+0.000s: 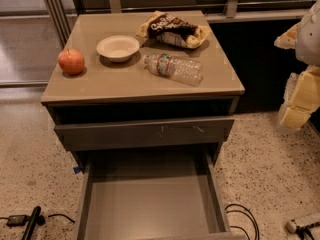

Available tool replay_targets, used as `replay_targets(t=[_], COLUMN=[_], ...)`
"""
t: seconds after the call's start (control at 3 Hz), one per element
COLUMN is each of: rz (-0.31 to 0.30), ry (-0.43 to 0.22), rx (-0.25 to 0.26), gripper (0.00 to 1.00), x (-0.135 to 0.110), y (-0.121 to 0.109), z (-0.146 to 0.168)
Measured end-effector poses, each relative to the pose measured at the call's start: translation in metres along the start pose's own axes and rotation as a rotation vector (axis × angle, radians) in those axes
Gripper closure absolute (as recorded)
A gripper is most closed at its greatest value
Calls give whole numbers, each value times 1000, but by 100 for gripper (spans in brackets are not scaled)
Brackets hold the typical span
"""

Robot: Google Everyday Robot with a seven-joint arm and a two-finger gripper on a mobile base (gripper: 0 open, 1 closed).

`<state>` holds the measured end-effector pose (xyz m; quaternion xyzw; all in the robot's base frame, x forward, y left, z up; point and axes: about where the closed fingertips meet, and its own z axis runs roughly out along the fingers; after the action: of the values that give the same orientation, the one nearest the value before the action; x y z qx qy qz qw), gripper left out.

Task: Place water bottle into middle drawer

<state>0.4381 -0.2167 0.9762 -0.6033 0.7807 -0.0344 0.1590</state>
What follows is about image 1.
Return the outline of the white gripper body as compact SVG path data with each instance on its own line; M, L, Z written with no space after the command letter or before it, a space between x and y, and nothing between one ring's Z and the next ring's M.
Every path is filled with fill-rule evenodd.
M295 42L296 58L305 64L320 65L320 0L301 19Z

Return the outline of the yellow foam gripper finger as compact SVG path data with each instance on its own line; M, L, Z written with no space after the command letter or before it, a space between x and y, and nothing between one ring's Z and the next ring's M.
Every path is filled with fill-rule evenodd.
M294 49L299 23L296 23L274 41L274 45L281 49Z
M291 73L283 98L279 125L294 130L302 128L320 107L320 67L308 66L300 74Z

